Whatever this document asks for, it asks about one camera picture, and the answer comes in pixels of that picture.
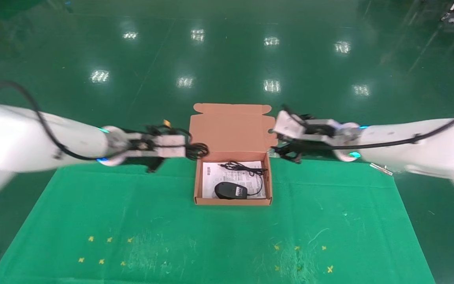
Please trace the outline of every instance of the green table cover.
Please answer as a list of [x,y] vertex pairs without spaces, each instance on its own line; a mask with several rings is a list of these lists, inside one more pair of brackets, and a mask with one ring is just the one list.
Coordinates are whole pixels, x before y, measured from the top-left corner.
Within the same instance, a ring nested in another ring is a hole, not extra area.
[[434,283],[393,178],[367,164],[272,159],[269,207],[195,205],[192,161],[144,171],[59,169],[0,283]]

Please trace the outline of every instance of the black cord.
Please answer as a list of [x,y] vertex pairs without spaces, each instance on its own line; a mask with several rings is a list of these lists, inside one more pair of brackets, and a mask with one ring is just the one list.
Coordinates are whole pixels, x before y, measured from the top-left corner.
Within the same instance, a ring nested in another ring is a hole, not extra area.
[[[285,105],[283,105],[283,109],[292,117],[293,120],[295,120],[298,124],[302,125],[303,127],[307,127],[308,124],[304,122],[304,125],[302,124],[303,121],[299,121],[294,117],[294,113],[289,110],[289,108]],[[414,144],[420,140],[427,139],[429,137],[432,137],[434,135],[437,135],[443,131],[446,131],[447,129],[451,128],[454,126],[454,119],[447,124],[444,124],[443,126],[440,126],[439,128],[435,129],[434,131],[430,131],[429,133],[419,135],[415,134],[413,138],[409,139],[404,139],[404,140],[397,140],[397,141],[392,141],[392,142],[383,142],[383,143],[373,143],[373,144],[364,144],[364,145],[351,145],[351,146],[330,146],[330,145],[306,145],[305,142],[300,142],[296,140],[285,140],[286,142],[292,142],[292,143],[297,143],[297,144],[302,144],[306,147],[313,148],[313,149],[323,149],[323,150],[353,150],[353,149],[369,149],[369,148],[379,148],[379,147],[390,147],[390,146],[398,146],[402,144]]]
[[41,126],[43,127],[43,130],[47,134],[48,138],[52,141],[52,143],[54,143],[61,151],[63,151],[67,155],[69,155],[73,158],[79,159],[79,160],[93,161],[93,160],[97,160],[97,159],[108,159],[108,158],[120,155],[121,153],[124,153],[125,151],[128,150],[128,149],[123,149],[122,151],[113,153],[113,154],[111,154],[109,156],[105,156],[105,157],[85,157],[82,155],[78,155],[77,153],[74,153],[74,152],[68,150],[68,148],[64,144],[59,142],[57,137],[54,135],[54,133],[50,129],[50,126],[48,125],[47,121],[43,118],[43,115],[41,114],[41,110],[40,110],[40,107],[38,106],[38,103],[23,86],[21,86],[18,83],[15,83],[13,81],[7,81],[7,80],[0,81],[0,90],[2,90],[4,88],[14,88],[21,95],[23,95],[23,97],[32,106],[32,110],[36,113],[36,116],[38,117],[38,121],[40,122]]
[[264,180],[262,179],[264,173],[267,171],[267,169],[257,169],[257,168],[249,168],[245,165],[242,165],[238,162],[227,162],[225,164],[220,164],[220,167],[231,170],[231,171],[247,171],[250,176],[259,176],[260,178],[260,187],[259,190],[254,193],[254,194],[247,194],[248,196],[254,196],[257,195],[261,190],[262,190],[262,185],[264,183]]
[[[34,97],[32,97],[32,95],[29,93],[29,91],[27,91],[20,84],[14,82],[14,81],[7,81],[7,80],[0,81],[0,90],[2,90],[4,88],[14,88],[21,95],[23,95],[23,97],[32,106],[32,110],[36,113],[36,116],[38,117],[38,121],[40,122],[41,126],[43,127],[43,130],[47,134],[48,138],[62,152],[64,152],[65,154],[67,154],[67,155],[69,155],[69,156],[71,156],[73,158],[76,158],[76,159],[79,159],[79,160],[84,160],[84,161],[94,161],[94,160],[99,160],[99,159],[109,159],[109,158],[112,158],[114,156],[120,155],[121,153],[125,153],[126,151],[128,151],[130,149],[130,146],[128,146],[126,149],[123,149],[121,151],[117,151],[116,153],[112,153],[111,155],[104,156],[104,157],[85,157],[85,156],[79,155],[77,153],[74,153],[74,152],[70,151],[64,144],[59,142],[57,137],[54,135],[54,133],[50,129],[50,126],[48,125],[47,121],[43,118],[43,115],[41,114],[41,110],[40,110],[40,107],[38,106],[38,103],[36,102]],[[167,127],[167,126],[163,125],[163,126],[158,126],[158,127],[152,127],[151,128],[152,133],[146,133],[146,134],[159,135],[159,134],[163,133],[163,132],[161,132],[159,130],[159,128],[166,128],[167,131],[164,132],[164,133],[169,133],[169,134],[171,134],[171,133],[173,133],[173,134],[183,133],[183,134],[188,136],[188,141],[184,145],[181,145],[181,146],[156,146],[156,147],[163,147],[163,148],[165,148],[165,147],[185,147],[185,156],[187,158],[191,159],[191,160],[197,160],[197,159],[203,158],[203,157],[205,157],[205,156],[207,156],[209,154],[209,149],[208,149],[208,146],[206,144],[204,144],[204,143],[190,144],[190,141],[192,140],[192,135],[189,133],[189,131],[186,131],[186,130],[181,129],[181,128],[170,128],[170,127]]]

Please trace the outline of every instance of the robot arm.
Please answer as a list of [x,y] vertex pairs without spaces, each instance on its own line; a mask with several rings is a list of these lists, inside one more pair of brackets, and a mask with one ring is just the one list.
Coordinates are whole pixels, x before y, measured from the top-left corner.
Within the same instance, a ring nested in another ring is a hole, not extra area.
[[108,166],[140,163],[153,172],[165,158],[186,156],[185,137],[178,133],[97,128],[51,114],[41,115],[56,139],[84,159],[61,151],[43,131],[34,111],[0,105],[0,170],[43,171],[97,161]]
[[360,126],[280,111],[274,132],[286,142],[275,152],[292,162],[329,153],[344,162],[362,158],[454,183],[454,119]]

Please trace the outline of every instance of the box lid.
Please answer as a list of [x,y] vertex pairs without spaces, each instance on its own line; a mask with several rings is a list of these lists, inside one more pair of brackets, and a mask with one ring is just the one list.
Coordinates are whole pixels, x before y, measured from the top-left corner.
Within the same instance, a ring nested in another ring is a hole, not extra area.
[[268,105],[195,104],[201,114],[190,118],[193,142],[202,142],[214,151],[266,152],[277,145],[274,117],[264,114]]

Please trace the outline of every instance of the open cardboard box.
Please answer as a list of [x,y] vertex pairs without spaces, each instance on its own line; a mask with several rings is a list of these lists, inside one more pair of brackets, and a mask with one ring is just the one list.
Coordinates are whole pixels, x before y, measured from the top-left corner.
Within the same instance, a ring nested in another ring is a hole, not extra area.
[[[270,205],[272,202],[272,171],[267,150],[277,145],[274,117],[264,114],[271,110],[267,105],[195,104],[200,114],[190,117],[193,142],[209,147],[209,155],[197,160],[194,202],[197,205]],[[264,173],[266,198],[227,200],[202,198],[203,162],[261,161]]]

